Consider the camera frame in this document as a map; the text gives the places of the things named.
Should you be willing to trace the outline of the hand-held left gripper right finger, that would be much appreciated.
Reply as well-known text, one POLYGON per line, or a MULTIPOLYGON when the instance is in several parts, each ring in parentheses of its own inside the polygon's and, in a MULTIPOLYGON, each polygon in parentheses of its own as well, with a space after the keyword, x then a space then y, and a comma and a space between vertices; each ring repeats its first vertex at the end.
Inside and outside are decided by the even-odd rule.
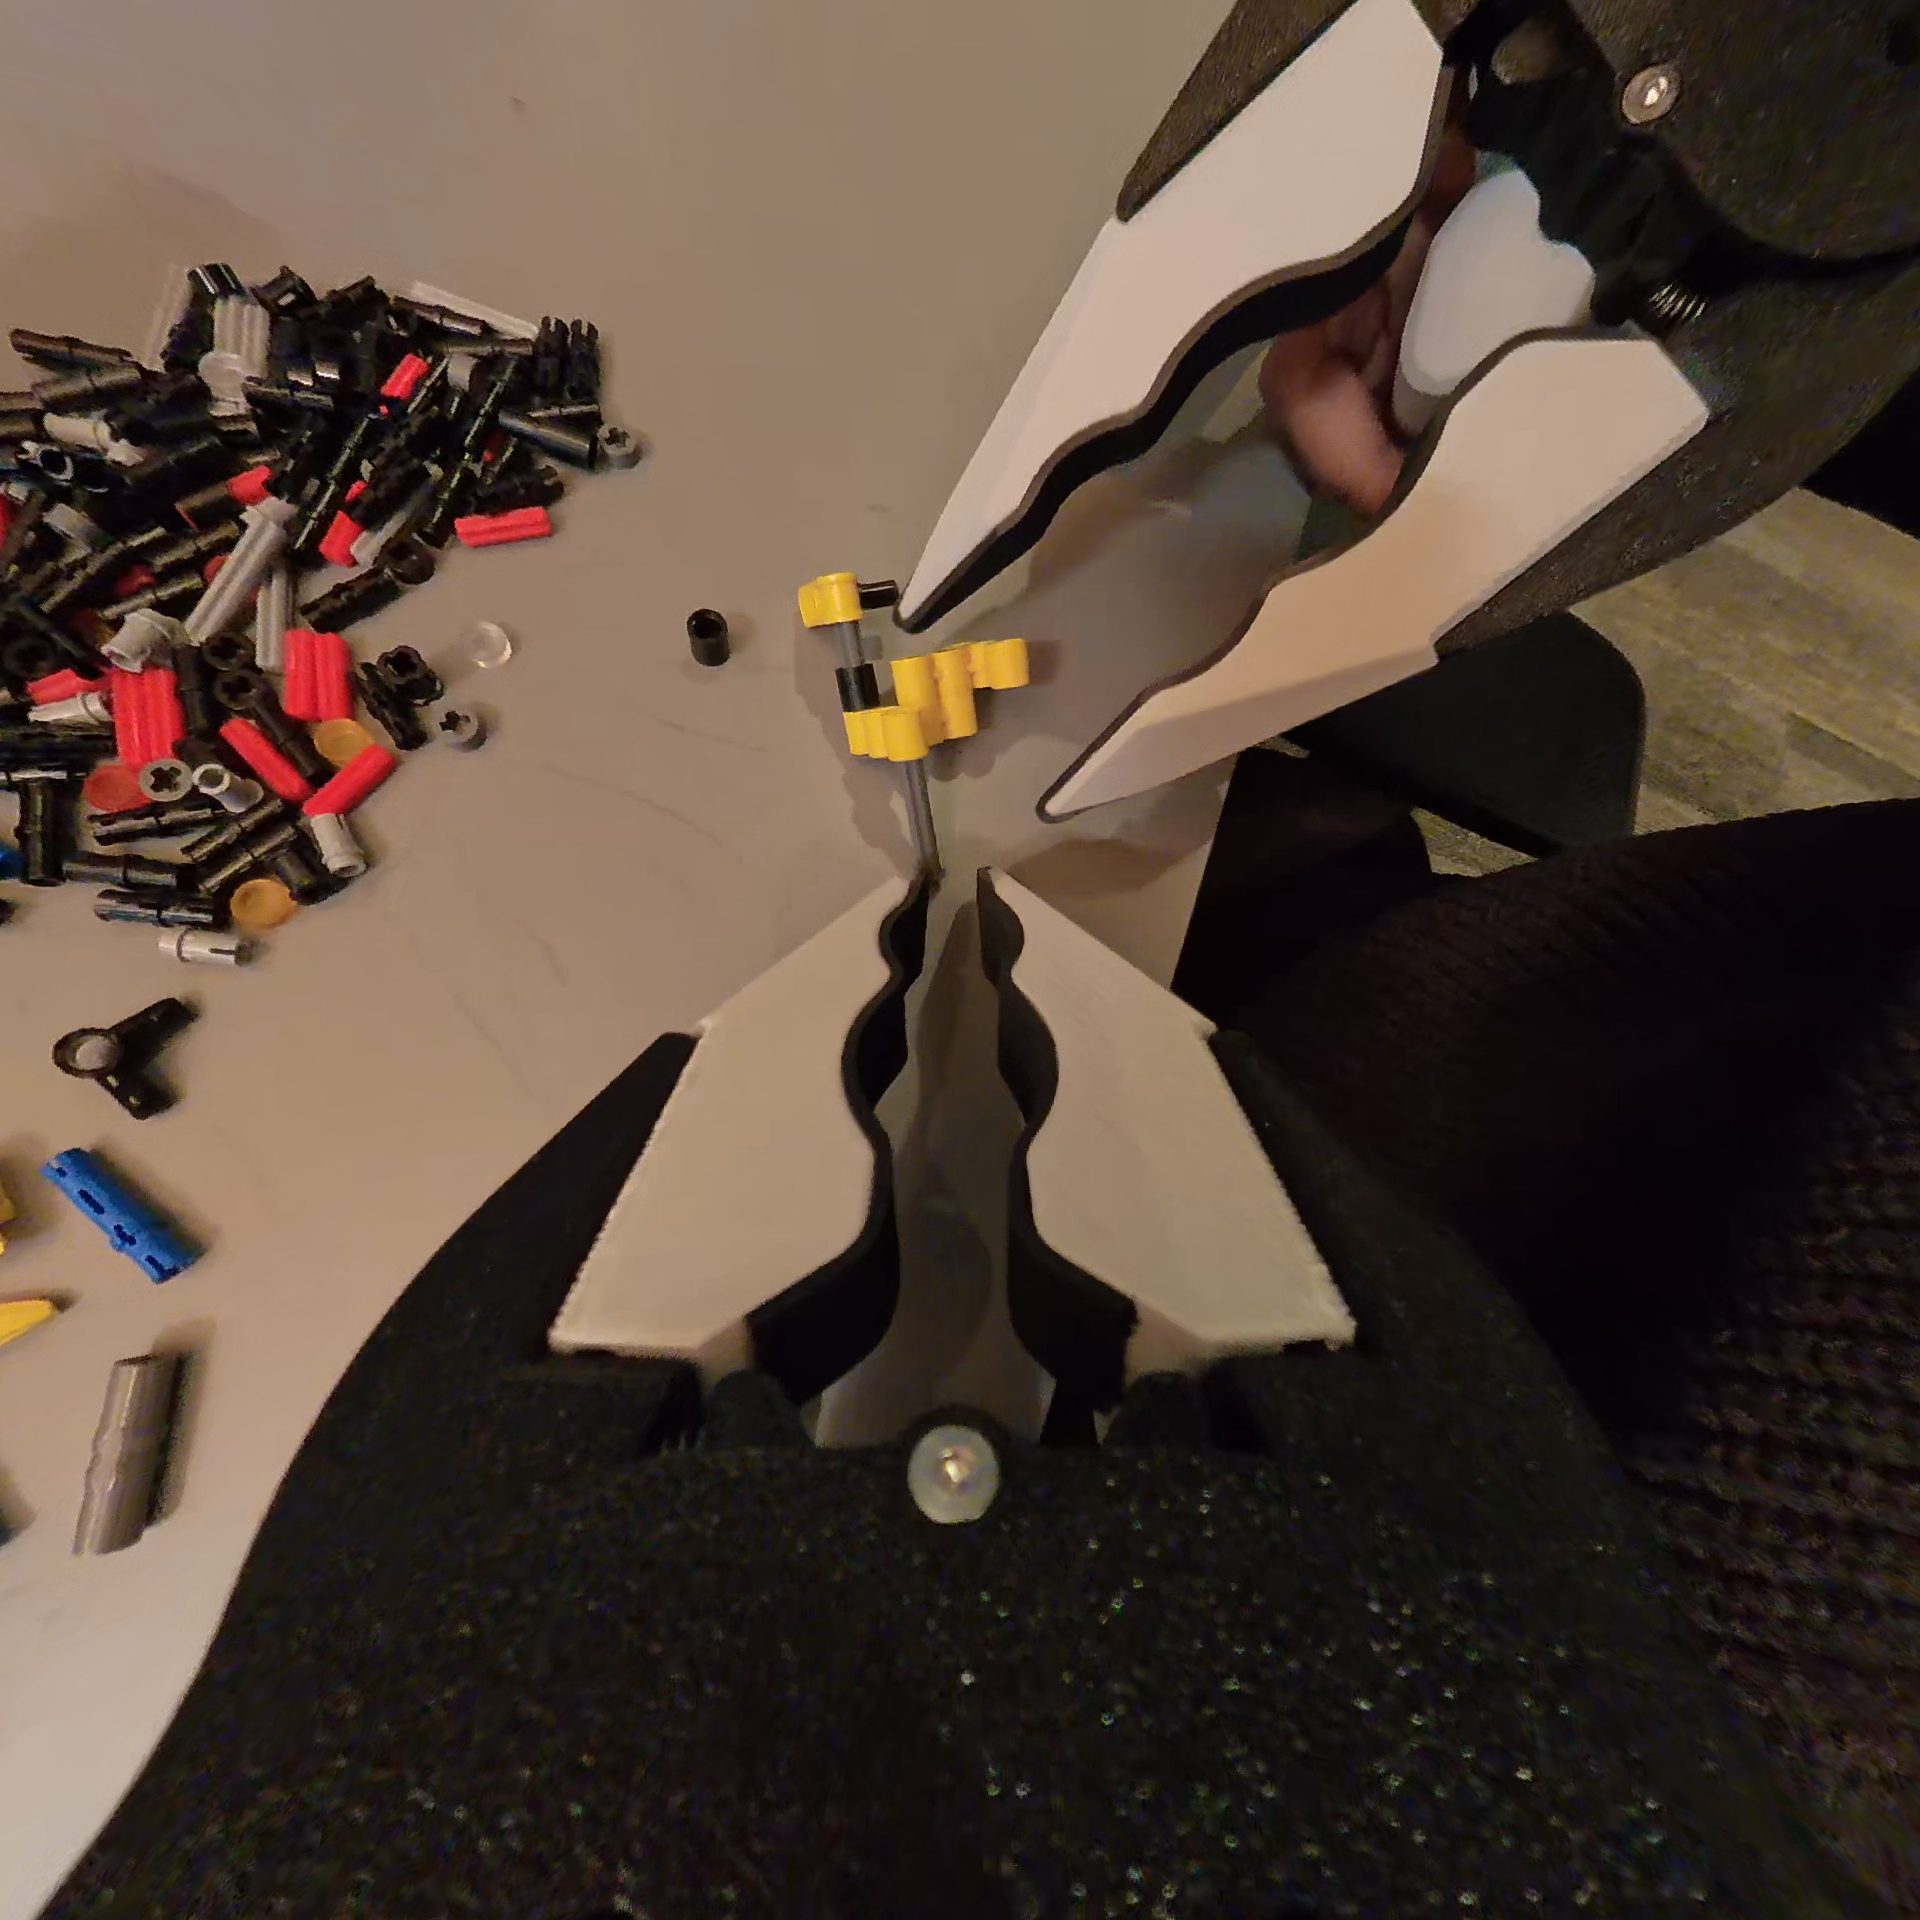
POLYGON ((1006 1304, 1055 1391, 1114 1410, 1147 1376, 1347 1350, 1216 1024, 1006 872, 975 874, 975 929, 1018 1113, 1006 1304))

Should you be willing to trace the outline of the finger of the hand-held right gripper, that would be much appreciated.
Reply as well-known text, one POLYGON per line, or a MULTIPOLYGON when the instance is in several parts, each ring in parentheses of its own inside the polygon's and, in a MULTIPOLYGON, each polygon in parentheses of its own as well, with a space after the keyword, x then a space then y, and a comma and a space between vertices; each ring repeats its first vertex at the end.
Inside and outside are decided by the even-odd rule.
POLYGON ((1344 307, 1401 248, 1446 119, 1416 6, 1345 6, 1128 215, 1110 215, 954 483, 895 617, 999 578, 1238 348, 1344 307))
POLYGON ((1218 656, 1144 688, 1045 794, 1042 820, 1171 784, 1431 670, 1439 639, 1707 420, 1687 374, 1637 331, 1501 348, 1439 415, 1381 521, 1280 576, 1218 656))

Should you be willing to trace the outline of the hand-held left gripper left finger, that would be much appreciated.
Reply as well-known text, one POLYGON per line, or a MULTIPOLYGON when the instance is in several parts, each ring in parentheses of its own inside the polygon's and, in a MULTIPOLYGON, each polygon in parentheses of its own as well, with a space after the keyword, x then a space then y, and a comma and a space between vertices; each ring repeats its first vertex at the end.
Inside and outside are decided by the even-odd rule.
POLYGON ((899 1290, 893 1150, 927 882, 886 880, 691 1035, 578 1266, 552 1354, 762 1375, 815 1401, 867 1358, 899 1290))

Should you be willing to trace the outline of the dark grey axle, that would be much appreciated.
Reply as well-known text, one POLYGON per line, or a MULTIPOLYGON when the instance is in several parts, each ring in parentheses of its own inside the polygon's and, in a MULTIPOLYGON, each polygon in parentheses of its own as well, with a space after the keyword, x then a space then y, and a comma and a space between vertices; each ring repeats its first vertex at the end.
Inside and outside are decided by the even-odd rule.
POLYGON ((893 760, 883 745, 877 668, 865 659, 861 630, 854 620, 833 623, 824 630, 838 654, 833 684, 847 730, 847 750, 856 760, 880 760, 895 772, 903 798, 903 815, 921 878, 937 882, 944 876, 937 828, 933 823, 923 758, 893 760))

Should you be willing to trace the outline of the yellow connector cluster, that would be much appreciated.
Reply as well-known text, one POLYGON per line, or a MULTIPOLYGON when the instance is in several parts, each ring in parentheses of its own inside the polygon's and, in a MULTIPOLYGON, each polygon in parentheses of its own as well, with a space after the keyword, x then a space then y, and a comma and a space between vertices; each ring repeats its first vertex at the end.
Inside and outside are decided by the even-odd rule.
POLYGON ((1024 639, 954 642, 937 654, 863 663, 838 674, 847 752, 863 761, 914 764, 978 731, 983 691, 1024 688, 1030 674, 1024 639))

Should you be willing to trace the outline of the person's right hand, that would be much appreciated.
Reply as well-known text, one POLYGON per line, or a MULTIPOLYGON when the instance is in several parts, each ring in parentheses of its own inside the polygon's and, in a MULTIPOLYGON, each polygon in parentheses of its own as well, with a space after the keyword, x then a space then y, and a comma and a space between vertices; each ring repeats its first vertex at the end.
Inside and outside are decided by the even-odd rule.
POLYGON ((1373 518, 1401 479, 1392 417, 1410 296, 1381 279, 1329 318, 1278 336, 1259 368, 1266 420, 1303 483, 1373 518))

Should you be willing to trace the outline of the black office chair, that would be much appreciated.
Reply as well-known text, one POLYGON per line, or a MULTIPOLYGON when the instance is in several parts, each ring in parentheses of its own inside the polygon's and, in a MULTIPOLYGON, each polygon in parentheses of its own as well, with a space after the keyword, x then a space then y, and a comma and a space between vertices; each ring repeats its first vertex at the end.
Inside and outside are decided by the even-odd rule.
POLYGON ((1560 614, 1283 739, 1442 823, 1546 858, 1632 834, 1646 728, 1638 670, 1560 614))

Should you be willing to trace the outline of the black knit sweater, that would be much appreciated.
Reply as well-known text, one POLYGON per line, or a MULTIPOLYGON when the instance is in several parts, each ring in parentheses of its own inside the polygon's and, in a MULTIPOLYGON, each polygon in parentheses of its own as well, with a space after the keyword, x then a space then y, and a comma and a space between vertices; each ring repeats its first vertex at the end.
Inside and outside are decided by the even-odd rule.
POLYGON ((1408 804, 1247 752, 1175 992, 1514 1295, 1814 1835, 1914 1916, 1914 801, 1443 878, 1408 804))

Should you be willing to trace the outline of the pile of black red pins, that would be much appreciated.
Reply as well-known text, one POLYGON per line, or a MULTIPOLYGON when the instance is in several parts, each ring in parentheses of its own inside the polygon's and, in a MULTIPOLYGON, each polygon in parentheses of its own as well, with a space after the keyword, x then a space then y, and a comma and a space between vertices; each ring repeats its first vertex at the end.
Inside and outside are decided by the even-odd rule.
POLYGON ((405 758, 486 739, 368 626, 453 553, 552 538, 640 441, 585 318, 221 262, 160 318, 146 350, 5 331, 5 922, 72 884, 241 966, 368 874, 357 815, 405 758))

